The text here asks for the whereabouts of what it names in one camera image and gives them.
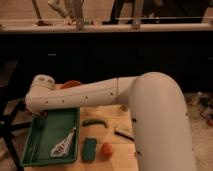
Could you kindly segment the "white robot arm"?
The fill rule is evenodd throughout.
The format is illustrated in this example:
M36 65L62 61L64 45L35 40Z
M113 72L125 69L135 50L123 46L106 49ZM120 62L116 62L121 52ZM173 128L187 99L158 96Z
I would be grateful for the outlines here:
M161 72L58 89L48 75L34 77L28 110L106 105L129 107L139 171L197 171L187 105L177 82Z

